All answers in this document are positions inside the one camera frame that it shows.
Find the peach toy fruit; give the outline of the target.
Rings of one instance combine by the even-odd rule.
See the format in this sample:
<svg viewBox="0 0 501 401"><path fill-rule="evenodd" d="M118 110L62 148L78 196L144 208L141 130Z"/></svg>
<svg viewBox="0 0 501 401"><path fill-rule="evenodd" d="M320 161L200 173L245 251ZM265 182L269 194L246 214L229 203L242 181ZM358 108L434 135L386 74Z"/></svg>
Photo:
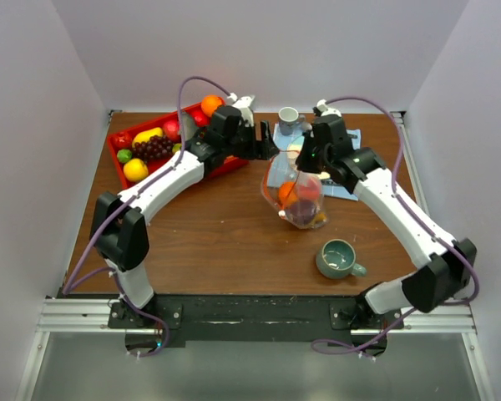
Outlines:
<svg viewBox="0 0 501 401"><path fill-rule="evenodd" d="M296 182L295 193L300 200L319 201L321 192L322 184L316 177L310 176Z"/></svg>

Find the orange pretzel snack toy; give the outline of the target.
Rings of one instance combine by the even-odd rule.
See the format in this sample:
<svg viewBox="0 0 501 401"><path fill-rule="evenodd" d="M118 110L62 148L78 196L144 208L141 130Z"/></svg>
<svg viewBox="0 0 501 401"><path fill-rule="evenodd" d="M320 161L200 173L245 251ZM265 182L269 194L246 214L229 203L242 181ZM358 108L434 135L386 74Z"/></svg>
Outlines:
<svg viewBox="0 0 501 401"><path fill-rule="evenodd" d="M319 213L315 214L315 216L312 220L312 223L313 224L321 224L321 223L326 223L326 221L327 221L326 213L319 212Z"/></svg>

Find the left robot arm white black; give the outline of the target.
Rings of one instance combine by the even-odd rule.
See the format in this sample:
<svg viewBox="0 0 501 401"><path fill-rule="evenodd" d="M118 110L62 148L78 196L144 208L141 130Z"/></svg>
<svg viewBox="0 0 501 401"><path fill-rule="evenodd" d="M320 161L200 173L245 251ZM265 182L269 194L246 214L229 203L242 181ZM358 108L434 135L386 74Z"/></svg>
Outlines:
<svg viewBox="0 0 501 401"><path fill-rule="evenodd" d="M279 150L269 124L254 119L254 99L243 96L219 106L205 127L180 128L181 148L160 169L137 185L96 202L91 238L97 253L114 272L129 305L127 318L136 327L159 322L144 260L149 252L147 225L177 195L208 177L234 156L270 160Z"/></svg>

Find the clear zip top bag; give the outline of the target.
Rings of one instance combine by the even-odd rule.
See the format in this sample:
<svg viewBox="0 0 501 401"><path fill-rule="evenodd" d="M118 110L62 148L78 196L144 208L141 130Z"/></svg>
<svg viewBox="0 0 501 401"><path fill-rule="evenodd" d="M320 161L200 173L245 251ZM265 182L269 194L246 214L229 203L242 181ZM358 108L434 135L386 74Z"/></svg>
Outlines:
<svg viewBox="0 0 501 401"><path fill-rule="evenodd" d="M328 222L323 205L323 184L314 173L299 171L299 150L281 150L269 162L261 181L261 194L276 214L297 229L321 228Z"/></svg>

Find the dark red plum toy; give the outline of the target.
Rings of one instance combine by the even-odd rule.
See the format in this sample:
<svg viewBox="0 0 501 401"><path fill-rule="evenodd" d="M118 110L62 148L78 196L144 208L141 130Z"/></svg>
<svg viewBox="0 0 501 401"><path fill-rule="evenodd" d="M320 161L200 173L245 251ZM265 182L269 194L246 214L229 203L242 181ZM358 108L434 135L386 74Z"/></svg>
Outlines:
<svg viewBox="0 0 501 401"><path fill-rule="evenodd" d="M286 217L298 226L310 225L319 211L319 205L307 199L297 200L285 209Z"/></svg>

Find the orange tangerine toy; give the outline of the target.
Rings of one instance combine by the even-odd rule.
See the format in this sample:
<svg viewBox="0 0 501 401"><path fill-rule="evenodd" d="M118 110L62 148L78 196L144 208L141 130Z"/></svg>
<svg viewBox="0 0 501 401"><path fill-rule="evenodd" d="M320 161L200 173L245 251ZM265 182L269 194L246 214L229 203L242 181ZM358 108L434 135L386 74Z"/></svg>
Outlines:
<svg viewBox="0 0 501 401"><path fill-rule="evenodd" d="M298 201L298 196L296 193L296 183L294 181L284 182L278 192L278 201L283 208L287 208L293 203Z"/></svg>

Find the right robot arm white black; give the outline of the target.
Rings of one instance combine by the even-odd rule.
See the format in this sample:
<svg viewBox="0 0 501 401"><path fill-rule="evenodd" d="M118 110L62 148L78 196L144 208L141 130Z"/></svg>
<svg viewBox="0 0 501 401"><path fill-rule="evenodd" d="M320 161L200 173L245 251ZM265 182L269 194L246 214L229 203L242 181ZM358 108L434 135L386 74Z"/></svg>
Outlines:
<svg viewBox="0 0 501 401"><path fill-rule="evenodd" d="M341 116L315 118L303 137L298 169L326 172L355 195L399 240L416 268L358 296L355 317L361 326L373 328L385 313L403 307L431 312L468 286L473 279L475 245L469 239L456 240L434 223L396 184L372 149L354 149Z"/></svg>

